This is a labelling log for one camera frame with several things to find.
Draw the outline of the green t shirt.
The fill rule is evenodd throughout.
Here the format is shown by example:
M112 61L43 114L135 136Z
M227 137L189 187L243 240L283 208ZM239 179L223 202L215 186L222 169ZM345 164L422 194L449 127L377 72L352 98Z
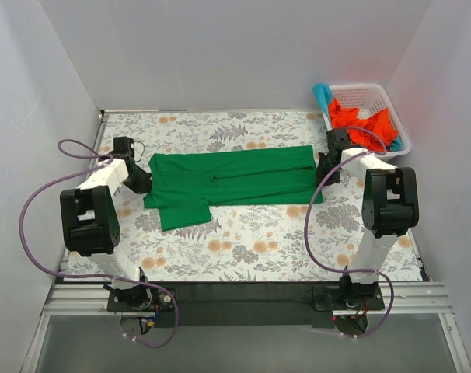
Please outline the green t shirt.
M211 207L307 204L316 192L312 146L204 154L155 154L146 209L162 230L211 221Z

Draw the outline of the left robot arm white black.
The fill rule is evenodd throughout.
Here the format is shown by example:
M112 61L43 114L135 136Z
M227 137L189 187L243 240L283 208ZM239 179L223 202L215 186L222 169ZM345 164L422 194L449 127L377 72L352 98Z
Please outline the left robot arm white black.
M60 194L61 220L66 248L93 261L110 275L110 290L126 291L125 301L137 311L150 306L152 292L142 284L138 265L118 247L120 224L113 196L125 186L136 194L152 188L152 174L135 161L135 140L117 137L113 149L99 157L98 169L75 189Z

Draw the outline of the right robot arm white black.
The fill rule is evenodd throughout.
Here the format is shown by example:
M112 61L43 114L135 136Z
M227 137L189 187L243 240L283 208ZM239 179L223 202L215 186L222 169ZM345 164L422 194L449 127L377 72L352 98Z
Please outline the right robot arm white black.
M340 303L359 307L367 298L363 285L379 279L379 270L396 240L419 221L416 173L381 160L377 151L353 145L345 128L326 133L328 151L319 154L316 182L340 182L346 170L364 183L361 218L365 227L355 258L347 266L350 282L338 292Z

